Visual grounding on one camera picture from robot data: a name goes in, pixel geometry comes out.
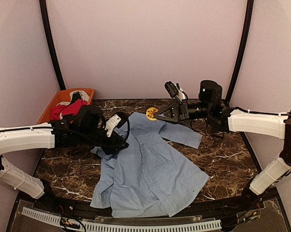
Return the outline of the light blue shirt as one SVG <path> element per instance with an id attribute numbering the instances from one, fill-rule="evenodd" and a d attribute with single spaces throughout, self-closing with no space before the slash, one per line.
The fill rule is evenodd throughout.
<path id="1" fill-rule="evenodd" d="M 209 177 L 171 142 L 198 148 L 202 136 L 137 112 L 129 122 L 117 130 L 128 136 L 127 148 L 112 158 L 99 147 L 92 150 L 101 158 L 101 176 L 90 206 L 111 208 L 115 218 L 172 217 L 195 200 Z"/>

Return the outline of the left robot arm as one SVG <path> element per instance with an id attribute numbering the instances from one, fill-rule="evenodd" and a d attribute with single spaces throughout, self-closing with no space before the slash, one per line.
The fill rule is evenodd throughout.
<path id="1" fill-rule="evenodd" d="M 75 116 L 67 115 L 31 126 L 0 128 L 0 181 L 34 199 L 40 199 L 47 210 L 54 211 L 59 207 L 59 200 L 50 184 L 25 173 L 3 155 L 38 148 L 66 148 L 82 142 L 113 155 L 129 146 L 128 136 L 120 136 L 115 129 L 129 124 L 124 112 L 117 112 L 106 119 L 100 108 L 84 105 Z"/>

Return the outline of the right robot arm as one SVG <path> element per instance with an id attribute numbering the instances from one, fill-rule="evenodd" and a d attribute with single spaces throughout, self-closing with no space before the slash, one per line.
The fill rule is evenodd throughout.
<path id="1" fill-rule="evenodd" d="M 175 103 L 158 110 L 154 118 L 173 124 L 186 120 L 203 119 L 215 132 L 239 132 L 254 139 L 264 139 L 266 145 L 278 144 L 274 148 L 260 148 L 260 151 L 274 151 L 257 174 L 243 190 L 237 205 L 249 209 L 256 196 L 261 196 L 269 187 L 291 173 L 291 109 L 287 112 L 270 113 L 230 107 L 222 99 L 222 87 L 212 80 L 200 83 L 198 101 L 190 103 L 187 94 L 179 86 L 168 81 L 164 85 Z"/>

